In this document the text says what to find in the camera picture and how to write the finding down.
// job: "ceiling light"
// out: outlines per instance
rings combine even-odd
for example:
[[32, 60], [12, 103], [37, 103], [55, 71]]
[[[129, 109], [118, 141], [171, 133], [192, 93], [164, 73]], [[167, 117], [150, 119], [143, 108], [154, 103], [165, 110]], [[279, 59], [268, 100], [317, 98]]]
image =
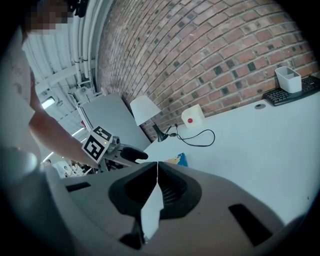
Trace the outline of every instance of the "ceiling light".
[[54, 98], [50, 97], [45, 102], [43, 102], [41, 105], [44, 109], [50, 107], [53, 103], [55, 103]]
[[77, 130], [74, 134], [72, 134], [72, 136], [75, 136], [77, 133], [80, 133], [82, 130], [84, 130], [85, 128], [84, 127], [82, 127], [82, 128], [80, 128], [79, 130]]
[[42, 162], [45, 162], [52, 154], [53, 152], [51, 152], [45, 159], [43, 159]]

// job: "brick wall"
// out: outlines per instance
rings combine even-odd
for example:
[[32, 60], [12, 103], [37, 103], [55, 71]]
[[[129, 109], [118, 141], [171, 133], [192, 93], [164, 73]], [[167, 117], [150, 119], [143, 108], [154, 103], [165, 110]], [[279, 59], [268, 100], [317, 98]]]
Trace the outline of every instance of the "brick wall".
[[[261, 99], [275, 69], [318, 64], [297, 25], [272, 0], [114, 0], [102, 31], [98, 83], [127, 105], [147, 95], [162, 130], [200, 104], [206, 117]], [[154, 140], [152, 124], [142, 125]]]

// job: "white lamp shade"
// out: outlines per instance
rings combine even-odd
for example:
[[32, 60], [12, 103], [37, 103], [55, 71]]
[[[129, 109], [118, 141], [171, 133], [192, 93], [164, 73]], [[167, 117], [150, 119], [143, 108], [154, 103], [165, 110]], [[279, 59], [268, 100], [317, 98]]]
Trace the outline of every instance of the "white lamp shade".
[[137, 126], [143, 124], [161, 111], [146, 95], [135, 98], [130, 103], [130, 107]]

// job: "black lamp base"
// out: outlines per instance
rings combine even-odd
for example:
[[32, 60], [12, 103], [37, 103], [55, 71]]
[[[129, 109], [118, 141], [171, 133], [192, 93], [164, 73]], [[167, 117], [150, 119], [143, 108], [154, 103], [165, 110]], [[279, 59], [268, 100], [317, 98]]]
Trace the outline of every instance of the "black lamp base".
[[168, 137], [168, 134], [163, 133], [156, 124], [152, 127], [158, 136], [158, 142], [163, 142]]

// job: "black cable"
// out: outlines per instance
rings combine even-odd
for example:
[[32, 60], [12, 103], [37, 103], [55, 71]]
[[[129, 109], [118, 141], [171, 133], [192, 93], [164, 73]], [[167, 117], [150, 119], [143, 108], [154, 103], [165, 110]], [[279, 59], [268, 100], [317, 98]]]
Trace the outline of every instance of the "black cable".
[[170, 128], [171, 128], [172, 125], [170, 125], [170, 127], [166, 130], [165, 134], [168, 134]]
[[[195, 136], [193, 136], [193, 137], [182, 138], [182, 137], [178, 134], [178, 126], [177, 126], [177, 124], [175, 124], [174, 126], [175, 126], [175, 128], [176, 128], [176, 133], [171, 133], [170, 136], [171, 136], [171, 137], [175, 137], [175, 136], [176, 136], [179, 140], [183, 141], [185, 144], [187, 144], [187, 145], [189, 145], [189, 146], [193, 146], [193, 147], [203, 147], [203, 148], [204, 148], [204, 147], [209, 147], [209, 146], [211, 146], [211, 145], [215, 142], [215, 140], [216, 140], [216, 135], [215, 135], [214, 131], [213, 131], [213, 130], [210, 130], [210, 129], [205, 129], [205, 130], [203, 130], [202, 132], [198, 133], [197, 135], [195, 135]], [[195, 144], [190, 144], [190, 143], [188, 143], [188, 142], [185, 142], [185, 140], [193, 139], [193, 138], [199, 136], [200, 134], [202, 134], [202, 133], [204, 133], [204, 132], [206, 132], [206, 131], [210, 131], [210, 132], [212, 132], [212, 134], [213, 134], [213, 141], [212, 141], [210, 144], [208, 144], [208, 145], [195, 145]]]

